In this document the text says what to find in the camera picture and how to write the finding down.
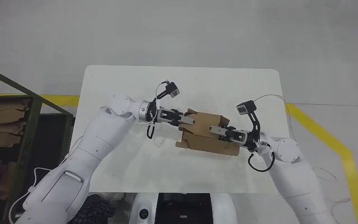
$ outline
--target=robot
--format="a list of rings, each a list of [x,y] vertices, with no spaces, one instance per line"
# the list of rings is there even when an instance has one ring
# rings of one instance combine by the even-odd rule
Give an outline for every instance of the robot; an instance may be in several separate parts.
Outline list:
[[[134,102],[126,95],[113,96],[109,104],[102,107],[87,126],[80,143],[70,152],[67,159],[51,170],[37,186],[29,189],[30,194],[22,205],[25,212],[16,224],[69,222],[88,196],[93,172],[121,143],[135,121],[165,122],[174,126],[180,123],[193,124],[195,121],[186,117],[186,114],[158,106],[158,100],[166,95],[175,97],[179,94],[173,82],[164,81],[162,84],[166,84],[166,90],[151,102]],[[248,159],[250,167],[256,171],[270,173],[279,193],[292,208],[300,223],[334,224],[318,179],[298,144],[290,138],[275,138],[260,132],[253,101],[237,105],[237,110],[240,114],[248,114],[253,123],[251,132],[223,125],[212,126],[210,131],[218,134],[220,140],[238,142],[252,152]],[[150,133],[148,126],[149,138],[153,136],[153,132],[154,128]],[[266,170],[258,170],[251,165],[250,160],[254,155],[262,156],[268,166]],[[207,223],[237,223],[234,204],[228,194],[159,193],[138,194],[129,222],[195,223],[197,217],[190,219],[184,212],[177,212],[185,209],[185,206],[193,206],[202,214],[206,214]]]

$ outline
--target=cardboard box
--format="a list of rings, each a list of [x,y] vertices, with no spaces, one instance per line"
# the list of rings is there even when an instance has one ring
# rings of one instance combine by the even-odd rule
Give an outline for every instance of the cardboard box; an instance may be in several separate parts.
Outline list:
[[[0,147],[12,147],[16,143],[20,143],[21,137],[11,133],[0,132]]]
[[[28,110],[30,99],[16,100],[16,101],[2,101],[0,103],[0,110]]]
[[[193,125],[181,123],[179,130],[183,131],[181,142],[176,147],[190,148],[205,152],[212,152],[230,156],[239,155],[240,144],[219,140],[219,135],[209,131],[210,126],[228,125],[230,120],[216,114],[207,114],[188,109],[195,123]]]
[[[16,122],[25,116],[25,112],[17,109],[0,110],[0,124]]]
[[[5,200],[10,194],[12,179],[15,174],[16,163],[0,164],[0,199]]]
[[[25,125],[26,122],[0,124],[0,132],[23,135],[23,126]]]

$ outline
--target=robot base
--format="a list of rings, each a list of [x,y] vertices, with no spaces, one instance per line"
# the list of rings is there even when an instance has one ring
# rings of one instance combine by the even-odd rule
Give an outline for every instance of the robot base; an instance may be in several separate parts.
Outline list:
[[[227,223],[237,224],[229,194],[139,193],[129,224]]]

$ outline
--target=concrete floor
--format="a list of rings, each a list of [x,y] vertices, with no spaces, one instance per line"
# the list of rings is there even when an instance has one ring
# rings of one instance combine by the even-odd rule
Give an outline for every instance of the concrete floor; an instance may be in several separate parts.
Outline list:
[[[79,95],[91,64],[272,68],[287,102],[329,104],[298,107],[357,163],[356,21],[354,0],[0,0],[0,73],[38,94]],[[338,155],[295,120],[293,130],[313,166],[337,177],[322,180],[327,199],[349,197]],[[295,223],[275,195],[243,197],[243,223]],[[351,202],[334,214],[355,223]]]

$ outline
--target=dark fabric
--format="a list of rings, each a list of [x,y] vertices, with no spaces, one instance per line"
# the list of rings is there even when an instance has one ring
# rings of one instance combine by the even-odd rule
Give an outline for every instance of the dark fabric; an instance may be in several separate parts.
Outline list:
[[[88,196],[70,224],[108,224],[108,218],[113,217],[115,208],[97,194]]]

